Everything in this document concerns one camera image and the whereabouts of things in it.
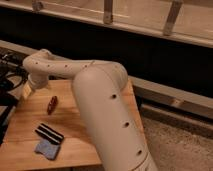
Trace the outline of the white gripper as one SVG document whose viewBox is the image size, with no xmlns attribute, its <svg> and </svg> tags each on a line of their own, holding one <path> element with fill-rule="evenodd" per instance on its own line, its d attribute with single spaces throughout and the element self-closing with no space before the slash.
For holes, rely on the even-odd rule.
<svg viewBox="0 0 213 171">
<path fill-rule="evenodd" d="M 28 82 L 23 86 L 22 98 L 27 99 L 33 92 L 32 89 L 42 89 L 48 84 L 49 78 L 45 75 L 29 74 Z"/>
</svg>

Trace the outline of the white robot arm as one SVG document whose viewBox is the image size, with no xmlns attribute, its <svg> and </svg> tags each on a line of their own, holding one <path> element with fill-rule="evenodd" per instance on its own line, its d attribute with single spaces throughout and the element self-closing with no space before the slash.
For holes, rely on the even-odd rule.
<svg viewBox="0 0 213 171">
<path fill-rule="evenodd" d="M 81 118 L 105 171 L 158 171 L 145 137 L 121 91 L 128 82 L 123 65 L 104 60 L 56 60 L 41 49 L 23 60 L 28 85 L 41 89 L 51 76 L 73 81 Z"/>
</svg>

